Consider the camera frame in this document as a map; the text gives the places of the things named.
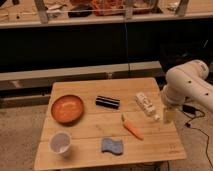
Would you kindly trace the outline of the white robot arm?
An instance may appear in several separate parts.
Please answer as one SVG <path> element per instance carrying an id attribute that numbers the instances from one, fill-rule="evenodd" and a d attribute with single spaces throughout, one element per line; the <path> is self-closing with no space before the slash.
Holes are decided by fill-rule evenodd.
<path id="1" fill-rule="evenodd" d="M 213 85 L 205 81 L 209 68 L 202 60 L 192 60 L 170 68 L 165 75 L 167 84 L 160 93 L 163 122 L 173 121 L 174 113 L 188 97 L 213 113 Z"/>

